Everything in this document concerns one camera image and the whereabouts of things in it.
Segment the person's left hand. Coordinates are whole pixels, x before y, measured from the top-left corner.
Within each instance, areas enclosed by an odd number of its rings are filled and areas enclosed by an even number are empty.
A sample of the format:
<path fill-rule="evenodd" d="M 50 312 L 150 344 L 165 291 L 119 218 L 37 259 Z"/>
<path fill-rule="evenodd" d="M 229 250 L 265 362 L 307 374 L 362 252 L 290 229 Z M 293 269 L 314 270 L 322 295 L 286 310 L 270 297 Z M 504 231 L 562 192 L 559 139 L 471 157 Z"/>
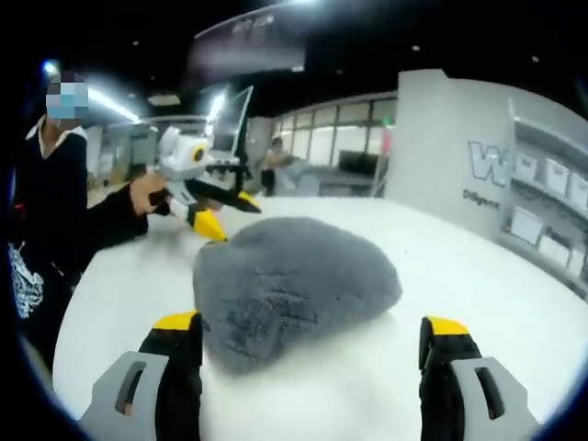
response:
<path fill-rule="evenodd" d="M 158 204 L 152 204 L 150 202 L 150 195 L 165 190 L 165 186 L 165 178 L 154 171 L 148 171 L 144 175 L 134 179 L 130 183 L 130 200 L 134 212 L 138 216 L 150 213 L 162 216 L 169 215 L 171 213 L 169 209 L 169 198 L 161 200 Z"/>

